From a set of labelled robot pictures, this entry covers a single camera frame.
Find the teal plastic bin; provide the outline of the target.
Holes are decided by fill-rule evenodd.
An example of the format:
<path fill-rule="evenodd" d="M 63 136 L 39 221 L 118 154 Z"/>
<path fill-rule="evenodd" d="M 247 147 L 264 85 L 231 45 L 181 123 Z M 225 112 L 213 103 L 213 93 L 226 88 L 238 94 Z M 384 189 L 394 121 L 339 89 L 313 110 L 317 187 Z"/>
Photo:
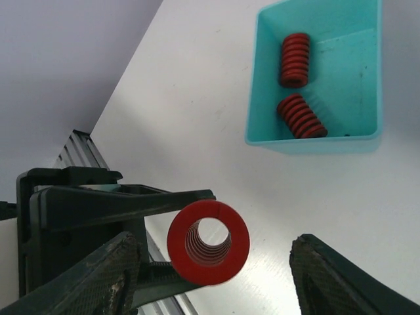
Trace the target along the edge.
<path fill-rule="evenodd" d="M 383 129 L 381 1 L 280 1 L 257 15 L 253 74 L 245 128 L 248 145 L 285 154 L 362 153 L 375 150 Z M 280 81 L 284 39 L 310 39 L 308 83 Z M 327 130 L 296 139 L 277 113 L 298 93 Z"/>

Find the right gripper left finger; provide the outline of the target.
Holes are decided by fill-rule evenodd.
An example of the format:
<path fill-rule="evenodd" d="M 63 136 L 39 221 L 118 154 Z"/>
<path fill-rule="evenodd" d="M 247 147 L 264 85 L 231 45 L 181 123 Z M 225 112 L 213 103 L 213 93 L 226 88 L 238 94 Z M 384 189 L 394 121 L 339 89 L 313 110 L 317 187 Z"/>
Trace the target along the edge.
<path fill-rule="evenodd" d="M 1 313 L 132 314 L 138 268 L 137 241 L 122 232 Z"/>

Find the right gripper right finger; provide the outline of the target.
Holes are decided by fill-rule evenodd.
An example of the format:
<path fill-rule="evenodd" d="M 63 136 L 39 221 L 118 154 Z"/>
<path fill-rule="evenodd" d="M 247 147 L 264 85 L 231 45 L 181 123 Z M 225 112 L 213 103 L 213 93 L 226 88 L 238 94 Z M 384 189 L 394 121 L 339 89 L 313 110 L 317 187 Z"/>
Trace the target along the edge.
<path fill-rule="evenodd" d="M 302 314 L 418 314 L 385 286 L 312 234 L 293 241 L 289 265 Z"/>

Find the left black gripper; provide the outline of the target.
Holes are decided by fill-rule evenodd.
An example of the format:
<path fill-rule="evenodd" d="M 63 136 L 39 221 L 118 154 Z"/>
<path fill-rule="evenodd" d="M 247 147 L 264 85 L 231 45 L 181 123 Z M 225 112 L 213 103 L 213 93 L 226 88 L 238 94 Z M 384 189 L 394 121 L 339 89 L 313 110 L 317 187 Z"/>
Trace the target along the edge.
<path fill-rule="evenodd" d="M 132 233 L 144 259 L 142 217 L 180 211 L 211 190 L 130 194 L 112 192 L 121 173 L 103 168 L 35 168 L 16 179 L 16 204 L 1 203 L 1 219 L 18 225 L 19 294 L 55 279 L 120 232 Z"/>

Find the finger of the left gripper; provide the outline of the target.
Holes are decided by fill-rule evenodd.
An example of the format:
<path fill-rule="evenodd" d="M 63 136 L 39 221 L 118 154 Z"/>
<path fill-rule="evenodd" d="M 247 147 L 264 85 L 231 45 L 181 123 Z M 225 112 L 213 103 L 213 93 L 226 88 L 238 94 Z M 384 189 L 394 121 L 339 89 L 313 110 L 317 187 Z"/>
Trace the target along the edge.
<path fill-rule="evenodd" d="M 131 310 L 201 287 L 181 277 L 170 262 L 141 262 Z"/>

